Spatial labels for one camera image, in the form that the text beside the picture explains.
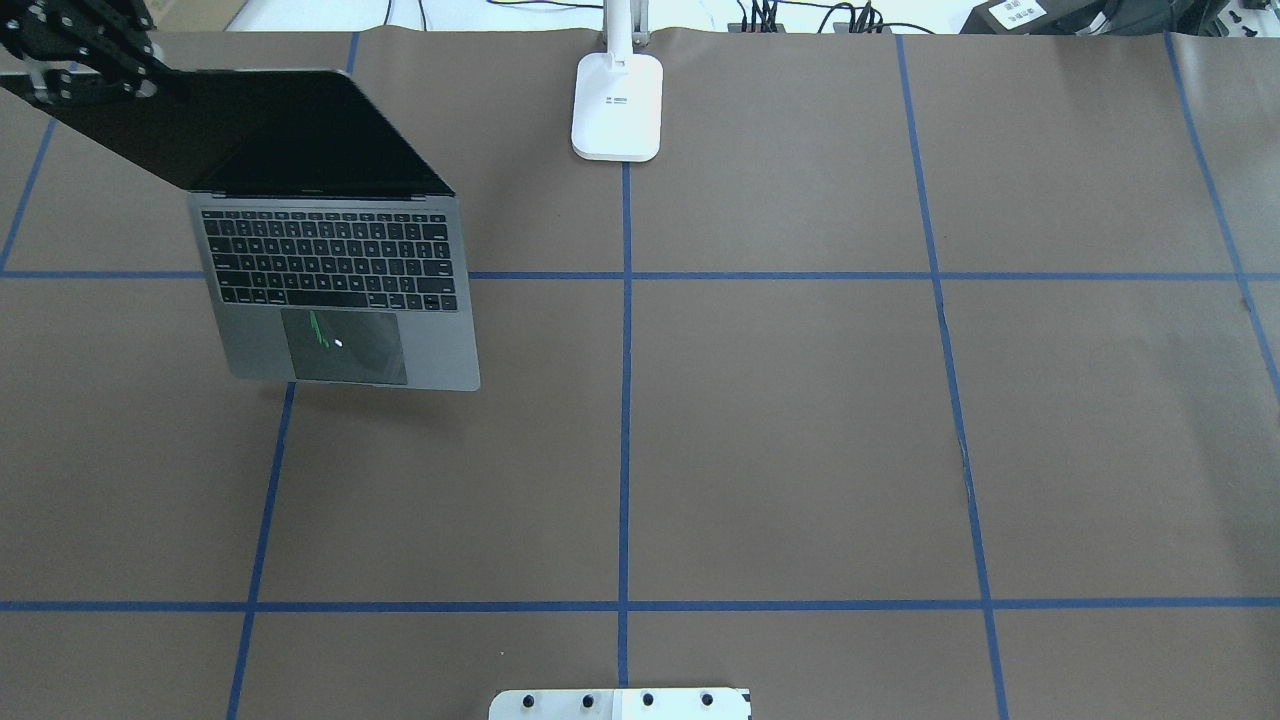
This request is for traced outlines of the grey laptop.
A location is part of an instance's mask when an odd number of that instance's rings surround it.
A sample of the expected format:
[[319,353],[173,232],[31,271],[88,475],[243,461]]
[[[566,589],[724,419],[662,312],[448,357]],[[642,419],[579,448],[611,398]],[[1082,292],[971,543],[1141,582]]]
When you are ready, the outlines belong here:
[[234,375],[479,389],[460,200],[343,70],[173,70],[90,102],[93,72],[3,87],[186,192]]

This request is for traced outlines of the white desk lamp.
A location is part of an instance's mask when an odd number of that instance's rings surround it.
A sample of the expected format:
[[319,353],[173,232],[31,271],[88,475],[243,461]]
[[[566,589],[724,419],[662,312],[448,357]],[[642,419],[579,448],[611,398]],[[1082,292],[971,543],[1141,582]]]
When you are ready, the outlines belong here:
[[645,163],[660,151],[664,69],[641,53],[649,1],[605,1],[603,49],[576,67],[570,145],[590,161]]

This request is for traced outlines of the black power adapter box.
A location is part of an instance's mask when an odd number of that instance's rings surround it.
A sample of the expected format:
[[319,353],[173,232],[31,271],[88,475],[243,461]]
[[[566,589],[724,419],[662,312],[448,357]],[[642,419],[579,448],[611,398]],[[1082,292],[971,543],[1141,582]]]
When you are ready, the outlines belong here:
[[983,1],[970,9],[961,35],[1074,35],[1105,1]]

